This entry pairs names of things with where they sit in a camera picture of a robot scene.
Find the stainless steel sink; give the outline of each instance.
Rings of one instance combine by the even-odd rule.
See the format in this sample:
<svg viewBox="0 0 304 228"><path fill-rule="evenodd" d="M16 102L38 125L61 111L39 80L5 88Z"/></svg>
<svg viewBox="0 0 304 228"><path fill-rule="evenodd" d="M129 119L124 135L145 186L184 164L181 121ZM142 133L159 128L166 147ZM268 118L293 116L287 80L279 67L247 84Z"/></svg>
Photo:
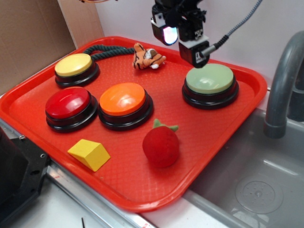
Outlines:
<svg viewBox="0 0 304 228"><path fill-rule="evenodd" d="M304 227L304 126L264 136L256 109L190 186L185 198L229 227Z"/></svg>

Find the light green button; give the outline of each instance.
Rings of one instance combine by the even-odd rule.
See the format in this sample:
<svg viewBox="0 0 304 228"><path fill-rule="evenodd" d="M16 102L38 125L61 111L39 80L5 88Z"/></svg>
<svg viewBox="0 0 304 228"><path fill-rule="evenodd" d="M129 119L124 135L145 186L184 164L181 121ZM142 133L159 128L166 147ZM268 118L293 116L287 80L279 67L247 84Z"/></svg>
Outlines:
<svg viewBox="0 0 304 228"><path fill-rule="evenodd" d="M187 86L199 94L216 94L228 89L233 83L232 70L221 64L207 64L193 68L186 76Z"/></svg>

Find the red tray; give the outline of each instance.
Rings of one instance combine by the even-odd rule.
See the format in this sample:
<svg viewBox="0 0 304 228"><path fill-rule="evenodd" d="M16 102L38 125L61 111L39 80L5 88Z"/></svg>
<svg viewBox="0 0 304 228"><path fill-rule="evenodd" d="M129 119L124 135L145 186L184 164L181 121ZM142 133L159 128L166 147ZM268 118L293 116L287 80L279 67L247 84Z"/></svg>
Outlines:
<svg viewBox="0 0 304 228"><path fill-rule="evenodd" d="M96 44L131 48L137 41L120 37L95 40L73 53ZM121 82L142 85L154 102L154 114L142 126L125 132L104 128L97 117L73 133L52 131L45 116L46 101L60 88L52 64L8 91L0 99L0 118L45 150L50 157L88 184L113 204L133 212L160 208L178 199L224 143L245 121L266 94L263 77L250 69L218 62L232 69L239 83L236 101L218 110L193 108L182 99L181 88L192 68L179 52L145 44L167 57L159 69L136 70L133 55L99 60L100 76L85 86L98 100L110 86ZM170 167L154 168L142 149L145 135L158 118L167 125L179 125L180 157ZM93 172L67 153L80 139L100 142L111 159Z"/></svg>

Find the yellow foam block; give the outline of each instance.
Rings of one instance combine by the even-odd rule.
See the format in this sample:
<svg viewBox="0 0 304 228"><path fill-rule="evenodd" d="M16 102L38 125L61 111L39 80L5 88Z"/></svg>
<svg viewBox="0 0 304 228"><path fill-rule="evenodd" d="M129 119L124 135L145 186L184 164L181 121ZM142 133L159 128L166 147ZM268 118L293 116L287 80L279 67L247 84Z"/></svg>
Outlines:
<svg viewBox="0 0 304 228"><path fill-rule="evenodd" d="M85 139L79 140L67 152L94 172L110 159L110 155L101 143Z"/></svg>

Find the tiger plush toy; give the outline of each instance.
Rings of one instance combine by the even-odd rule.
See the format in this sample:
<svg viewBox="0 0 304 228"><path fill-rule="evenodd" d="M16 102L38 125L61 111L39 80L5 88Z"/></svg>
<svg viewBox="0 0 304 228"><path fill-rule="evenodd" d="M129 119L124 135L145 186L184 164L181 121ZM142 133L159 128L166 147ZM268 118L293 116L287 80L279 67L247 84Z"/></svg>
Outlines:
<svg viewBox="0 0 304 228"><path fill-rule="evenodd" d="M157 69L161 64L164 64L166 56L162 56L154 49L144 49L140 43L134 45L134 61L135 69L143 70L147 67Z"/></svg>

